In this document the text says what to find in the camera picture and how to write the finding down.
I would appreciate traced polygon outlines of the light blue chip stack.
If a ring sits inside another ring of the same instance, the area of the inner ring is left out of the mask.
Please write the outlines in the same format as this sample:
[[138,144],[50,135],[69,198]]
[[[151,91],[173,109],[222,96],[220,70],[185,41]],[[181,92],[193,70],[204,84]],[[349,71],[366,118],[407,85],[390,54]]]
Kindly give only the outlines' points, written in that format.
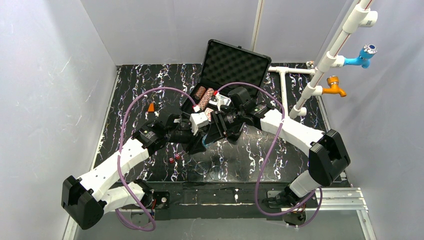
[[205,148],[208,148],[208,144],[206,143],[206,135],[202,138],[202,145],[205,147]]

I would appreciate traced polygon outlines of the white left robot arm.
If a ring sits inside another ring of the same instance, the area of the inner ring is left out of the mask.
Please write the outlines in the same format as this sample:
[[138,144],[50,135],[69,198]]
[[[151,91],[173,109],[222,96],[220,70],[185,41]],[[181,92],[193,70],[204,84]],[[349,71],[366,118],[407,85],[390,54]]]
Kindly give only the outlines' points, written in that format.
[[202,134],[210,123],[204,112],[192,113],[189,118],[177,114],[168,117],[166,123],[151,121],[136,130],[130,139],[103,163],[80,177],[70,175],[62,183],[61,206],[83,230],[93,227],[112,209],[150,200],[152,192],[140,181],[113,187],[125,173],[147,160],[167,143],[194,147],[202,140]]

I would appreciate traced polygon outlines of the orange black chip stack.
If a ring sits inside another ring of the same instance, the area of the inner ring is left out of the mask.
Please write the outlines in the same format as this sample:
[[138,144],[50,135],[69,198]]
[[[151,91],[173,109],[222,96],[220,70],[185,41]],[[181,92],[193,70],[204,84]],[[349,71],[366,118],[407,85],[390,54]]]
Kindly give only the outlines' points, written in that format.
[[200,101],[204,94],[206,93],[207,89],[204,86],[200,86],[197,91],[194,93],[194,99],[197,101]]

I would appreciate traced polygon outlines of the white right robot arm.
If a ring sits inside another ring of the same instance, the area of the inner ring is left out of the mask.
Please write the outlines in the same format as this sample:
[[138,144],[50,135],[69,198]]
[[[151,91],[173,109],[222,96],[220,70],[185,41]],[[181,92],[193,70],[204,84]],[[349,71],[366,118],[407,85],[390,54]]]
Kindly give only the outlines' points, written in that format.
[[318,187],[330,186],[349,166],[351,159],[339,132],[330,129],[323,132],[307,127],[283,115],[271,105],[252,99],[242,86],[228,93],[231,105],[212,112],[208,133],[203,144],[233,137],[241,131],[243,124],[274,134],[301,150],[308,157],[308,169],[290,182],[270,203],[294,206],[304,196]]

